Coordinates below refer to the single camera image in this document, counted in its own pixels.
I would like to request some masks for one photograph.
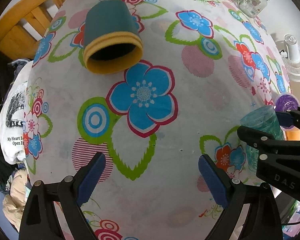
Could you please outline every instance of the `pile of clothes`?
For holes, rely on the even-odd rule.
[[[32,61],[12,61],[0,52],[0,192],[3,213],[19,231],[31,184],[24,165],[23,117]]]

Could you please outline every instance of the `tablecloth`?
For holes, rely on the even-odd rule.
[[[106,169],[81,207],[100,240],[204,239],[222,207],[198,159],[208,154],[231,178],[261,182],[236,129],[290,91],[280,54],[261,20],[232,0],[123,0],[142,60],[93,74],[83,32],[100,1],[66,0],[35,56],[24,113],[31,182],[59,182],[101,151]]]

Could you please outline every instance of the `beige fabric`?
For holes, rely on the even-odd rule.
[[[16,172],[11,184],[10,195],[6,195],[2,202],[3,213],[11,224],[13,224],[19,232],[21,218],[23,215],[24,206],[26,205],[25,185],[27,183],[27,171],[22,169]]]

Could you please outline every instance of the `wooden chair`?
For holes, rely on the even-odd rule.
[[[47,0],[21,0],[8,10],[0,19],[0,51],[15,60],[34,58],[40,41],[35,40],[22,26],[25,19],[42,37],[52,20],[42,6]],[[65,0],[53,0],[60,8]]]

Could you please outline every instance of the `white t-shirt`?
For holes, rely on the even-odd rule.
[[[26,158],[22,123],[31,68],[32,61],[20,71],[0,112],[0,144],[4,159],[10,164]]]

